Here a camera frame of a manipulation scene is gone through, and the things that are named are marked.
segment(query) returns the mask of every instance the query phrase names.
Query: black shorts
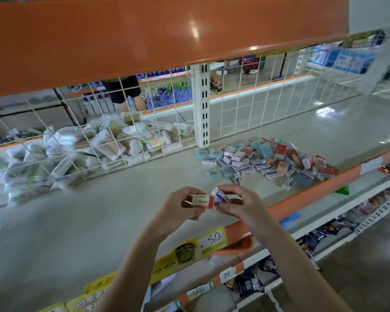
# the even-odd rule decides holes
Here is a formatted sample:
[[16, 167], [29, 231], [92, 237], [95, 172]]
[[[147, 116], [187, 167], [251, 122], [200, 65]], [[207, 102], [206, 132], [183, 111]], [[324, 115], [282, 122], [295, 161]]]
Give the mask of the black shorts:
[[[122, 84], [126, 96], [136, 97], [139, 96], [141, 93], [139, 82], [137, 81], [136, 76], [129, 76], [128, 78], [121, 80], [121, 84], [120, 81], [118, 82], [101, 81], [101, 82], [103, 83], [107, 92], [121, 90], [121, 84]], [[109, 92], [109, 95], [113, 103], [122, 104], [125, 102], [123, 91]]]

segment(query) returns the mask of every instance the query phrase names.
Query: hand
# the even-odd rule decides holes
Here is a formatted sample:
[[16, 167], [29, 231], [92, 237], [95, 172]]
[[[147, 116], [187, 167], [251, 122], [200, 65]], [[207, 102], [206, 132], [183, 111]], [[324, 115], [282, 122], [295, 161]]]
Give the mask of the hand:
[[162, 207], [156, 212], [150, 223], [151, 230], [158, 233], [162, 239], [166, 239], [175, 232], [185, 220], [198, 220], [205, 212], [202, 207], [193, 207], [188, 201], [192, 201], [190, 194], [205, 193], [197, 188], [184, 187], [172, 192], [166, 197]]
[[217, 211], [241, 219], [251, 230], [257, 232], [263, 225], [276, 223], [259, 195], [239, 185], [218, 186], [224, 194], [238, 195], [241, 199], [231, 199], [231, 203], [215, 203]]

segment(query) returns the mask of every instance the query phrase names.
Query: pile of erasers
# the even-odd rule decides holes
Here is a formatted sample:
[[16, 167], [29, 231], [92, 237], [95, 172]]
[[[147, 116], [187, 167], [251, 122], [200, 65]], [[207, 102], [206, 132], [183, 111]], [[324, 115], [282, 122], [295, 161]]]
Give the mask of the pile of erasers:
[[339, 172], [323, 157], [303, 154], [291, 142], [278, 138], [261, 138], [217, 150], [208, 148], [197, 151], [196, 156], [202, 164], [220, 165], [207, 172], [209, 180], [228, 178], [238, 185], [242, 184], [242, 176], [257, 171], [269, 180], [286, 175], [283, 189], [290, 190], [296, 182], [308, 188], [315, 179], [323, 181]]

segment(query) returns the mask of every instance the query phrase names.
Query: person's right hand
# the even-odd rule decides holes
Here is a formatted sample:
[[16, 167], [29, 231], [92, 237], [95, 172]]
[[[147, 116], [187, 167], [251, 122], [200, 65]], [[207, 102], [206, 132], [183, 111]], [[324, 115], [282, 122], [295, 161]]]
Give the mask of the person's right hand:
[[220, 185], [220, 190], [226, 195], [237, 195], [231, 203], [216, 203], [217, 211], [240, 218], [253, 232], [263, 225], [276, 223], [259, 195], [239, 185]]

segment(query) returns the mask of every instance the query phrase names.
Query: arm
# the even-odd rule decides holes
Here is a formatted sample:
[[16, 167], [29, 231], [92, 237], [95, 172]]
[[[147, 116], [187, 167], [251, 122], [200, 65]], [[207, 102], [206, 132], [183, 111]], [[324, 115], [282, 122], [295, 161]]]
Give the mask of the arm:
[[301, 247], [272, 217], [259, 196], [237, 185], [222, 185], [228, 194], [242, 198], [220, 204], [217, 211], [235, 215], [251, 230], [275, 261], [277, 270], [299, 311], [352, 311], [309, 261]]
[[121, 263], [113, 282], [99, 302], [98, 312], [140, 311], [159, 245], [185, 220], [198, 220], [205, 212], [205, 209], [192, 207], [187, 202], [192, 201], [189, 194], [205, 195], [199, 189], [184, 187], [166, 198]]

